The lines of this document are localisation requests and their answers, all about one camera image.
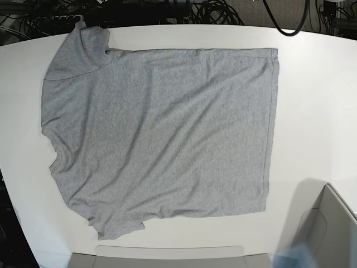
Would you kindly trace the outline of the grey bin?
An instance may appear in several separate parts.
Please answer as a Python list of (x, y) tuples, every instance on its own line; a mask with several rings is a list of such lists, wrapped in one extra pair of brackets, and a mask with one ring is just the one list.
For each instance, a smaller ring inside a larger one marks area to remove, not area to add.
[(293, 248), (300, 267), (356, 267), (356, 214), (331, 184), (303, 214)]
[(143, 248), (97, 246), (73, 253), (68, 267), (272, 267), (268, 254), (245, 255), (242, 246)]

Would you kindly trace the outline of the grey bin at bottom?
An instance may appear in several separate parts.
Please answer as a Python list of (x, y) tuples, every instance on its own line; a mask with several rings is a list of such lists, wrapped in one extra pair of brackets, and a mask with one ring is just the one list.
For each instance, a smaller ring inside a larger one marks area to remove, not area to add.
[(97, 246), (73, 253), (68, 267), (272, 267), (268, 254), (245, 255), (242, 246), (143, 248)]

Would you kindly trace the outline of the grey T-shirt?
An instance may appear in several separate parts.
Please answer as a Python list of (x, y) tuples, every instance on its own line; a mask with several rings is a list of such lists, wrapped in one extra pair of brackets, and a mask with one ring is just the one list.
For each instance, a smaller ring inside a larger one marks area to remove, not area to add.
[(152, 218), (262, 212), (278, 51), (109, 47), (75, 24), (45, 75), (41, 131), (65, 204), (100, 240)]

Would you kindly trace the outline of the grey bin at right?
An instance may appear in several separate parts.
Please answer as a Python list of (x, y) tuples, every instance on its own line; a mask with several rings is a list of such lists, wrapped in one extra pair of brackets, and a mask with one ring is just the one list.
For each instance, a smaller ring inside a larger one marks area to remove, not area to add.
[(303, 214), (293, 248), (300, 267), (356, 267), (356, 214), (331, 184)]

